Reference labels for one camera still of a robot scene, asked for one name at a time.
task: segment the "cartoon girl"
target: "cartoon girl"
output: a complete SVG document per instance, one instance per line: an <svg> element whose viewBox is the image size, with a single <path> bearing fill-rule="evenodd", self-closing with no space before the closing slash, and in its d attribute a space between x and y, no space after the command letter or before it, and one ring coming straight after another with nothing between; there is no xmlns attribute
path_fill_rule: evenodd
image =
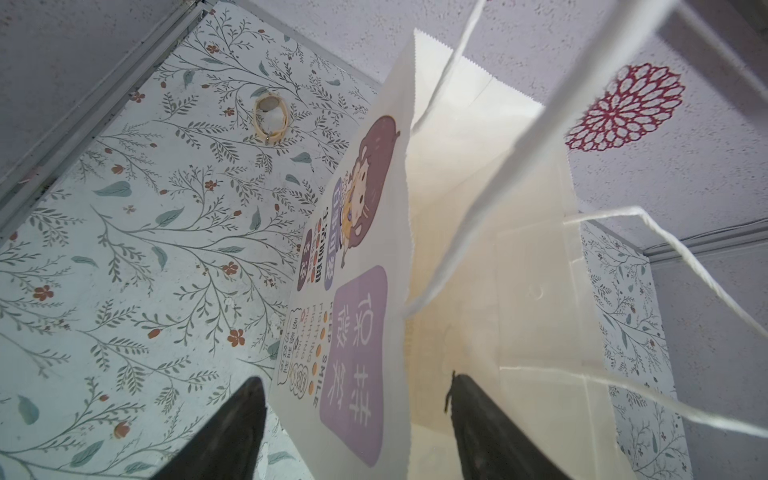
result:
<svg viewBox="0 0 768 480"><path fill-rule="evenodd" d="M395 119L385 115L373 122L368 134L360 142L360 149L352 173L349 175L349 189L344 195L341 209L342 248L341 267L344 267L346 252L357 247L365 238L379 207L384 180L395 141L400 136Z"/></svg>

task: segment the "green leaf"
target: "green leaf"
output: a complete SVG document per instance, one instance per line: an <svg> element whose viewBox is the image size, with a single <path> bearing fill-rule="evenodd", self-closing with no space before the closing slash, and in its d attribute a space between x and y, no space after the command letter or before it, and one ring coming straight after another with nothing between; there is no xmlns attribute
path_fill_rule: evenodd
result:
<svg viewBox="0 0 768 480"><path fill-rule="evenodd" d="M272 465L274 463L278 463L281 460L287 460L289 458L293 458L293 455L288 452L271 453L266 456L266 463L268 465Z"/></svg>
<svg viewBox="0 0 768 480"><path fill-rule="evenodd" d="M147 468L152 468L154 465L150 465L144 462L133 462L129 466L125 467L125 473L141 472Z"/></svg>
<svg viewBox="0 0 768 480"><path fill-rule="evenodd" d="M168 255L166 255L160 247L152 247L152 251L157 255L157 262L160 264L160 269L165 270L165 263L168 261Z"/></svg>
<svg viewBox="0 0 768 480"><path fill-rule="evenodd" d="M310 157L310 154L304 152L301 152L300 154L296 155L295 157L291 157L291 160L295 161L298 164L311 164L312 163L312 157Z"/></svg>
<svg viewBox="0 0 768 480"><path fill-rule="evenodd" d="M256 207L256 213L250 219L250 229L256 230L261 227L261 214L259 213L259 207Z"/></svg>
<svg viewBox="0 0 768 480"><path fill-rule="evenodd" d="M276 360L277 359L277 352L278 352L278 350L280 350L280 341L279 340L277 340L275 343L273 343L272 345L270 345L270 346L268 346L266 348L266 352L270 354L270 358L272 360Z"/></svg>
<svg viewBox="0 0 768 480"><path fill-rule="evenodd" d="M131 192L131 184L121 180L101 190L94 190L94 193L99 197L130 197L133 192Z"/></svg>
<svg viewBox="0 0 768 480"><path fill-rule="evenodd" d="M75 453L72 457L72 461L69 462L69 466L71 467L81 467L88 463L91 458L94 458L94 455L96 455L96 452L98 452L98 449L101 448L101 444L104 443L104 440L99 440L96 443L91 443L88 448L83 450L82 452Z"/></svg>
<svg viewBox="0 0 768 480"><path fill-rule="evenodd" d="M183 207L179 210L169 210L164 214L158 215L154 221L156 221L157 225L160 225L161 227L167 227L172 221L176 220L183 211Z"/></svg>
<svg viewBox="0 0 768 480"><path fill-rule="evenodd" d="M31 425L40 418L40 410L25 396L18 396L18 413L22 416L24 423Z"/></svg>
<svg viewBox="0 0 768 480"><path fill-rule="evenodd" d="M242 247L221 247L218 250L224 253L237 253L237 252L242 252L245 249Z"/></svg>
<svg viewBox="0 0 768 480"><path fill-rule="evenodd" d="M255 92L250 94L250 96L251 96L251 98L253 98L253 97L260 97L260 96L262 96L265 93L266 93L266 87L258 87Z"/></svg>
<svg viewBox="0 0 768 480"><path fill-rule="evenodd" d="M93 261L92 258L80 257L79 255L75 255L74 257L71 258L71 260L75 263L87 263L88 265L93 265L98 267L98 265L96 264L96 262Z"/></svg>
<svg viewBox="0 0 768 480"><path fill-rule="evenodd" d="M187 70L184 72L184 88L192 83L192 77L194 77L194 70Z"/></svg>

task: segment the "brown cartoon hair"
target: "brown cartoon hair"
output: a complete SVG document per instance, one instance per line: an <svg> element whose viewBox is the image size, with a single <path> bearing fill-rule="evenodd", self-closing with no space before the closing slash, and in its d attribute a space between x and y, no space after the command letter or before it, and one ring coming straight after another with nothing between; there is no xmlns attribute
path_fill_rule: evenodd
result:
<svg viewBox="0 0 768 480"><path fill-rule="evenodd" d="M352 232L349 235L350 248L360 245L371 228L384 190L384 180L386 180L386 174L389 171L389 164L392 162L395 141L399 136L400 132L397 131L395 119L385 115L373 122L368 134L360 141L360 149L353 171L355 167L362 168L366 158L368 159L368 173L365 178L365 213L360 217L357 224L352 225ZM355 232L358 226L362 226L360 233Z"/></svg>

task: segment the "white paper bag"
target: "white paper bag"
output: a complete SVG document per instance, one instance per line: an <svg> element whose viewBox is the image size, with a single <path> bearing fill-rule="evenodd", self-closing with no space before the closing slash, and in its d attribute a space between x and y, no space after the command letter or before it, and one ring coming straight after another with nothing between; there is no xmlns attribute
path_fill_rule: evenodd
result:
<svg viewBox="0 0 768 480"><path fill-rule="evenodd" d="M445 289L402 318L469 204L541 105L461 60L418 135L450 50L398 58L310 217L270 404L317 480L461 478L450 418L467 373L573 478L633 478L607 387L504 367L602 368L564 147L484 222Z"/></svg>

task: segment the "gray surface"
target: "gray surface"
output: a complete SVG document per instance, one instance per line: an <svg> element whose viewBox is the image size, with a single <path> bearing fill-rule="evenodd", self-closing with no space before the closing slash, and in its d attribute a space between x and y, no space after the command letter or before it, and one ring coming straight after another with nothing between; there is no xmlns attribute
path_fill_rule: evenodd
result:
<svg viewBox="0 0 768 480"><path fill-rule="evenodd" d="M179 3L0 3L0 177Z"/></svg>
<svg viewBox="0 0 768 480"><path fill-rule="evenodd" d="M251 1L377 81L385 79L414 27L454 45L474 3ZM727 17L730 30L743 32L750 55L768 58L768 45L730 5L708 1L719 5L707 11L708 17ZM494 0L486 5L466 55L545 103L613 4L614 0ZM706 48L700 42L696 45ZM736 94L743 83L733 72L720 72L720 83L733 91L719 93L695 65L658 37L631 63L644 62L681 74L684 102L658 131L641 141L604 152L572 152L582 210L639 204L679 237L768 216L768 137L761 137L731 103L741 98ZM639 221L606 224L641 248L659 243Z"/></svg>
<svg viewBox="0 0 768 480"><path fill-rule="evenodd" d="M701 258L715 279L768 327L768 246ZM768 425L768 343L679 261L653 266L677 397ZM765 479L768 439L685 422L696 480Z"/></svg>

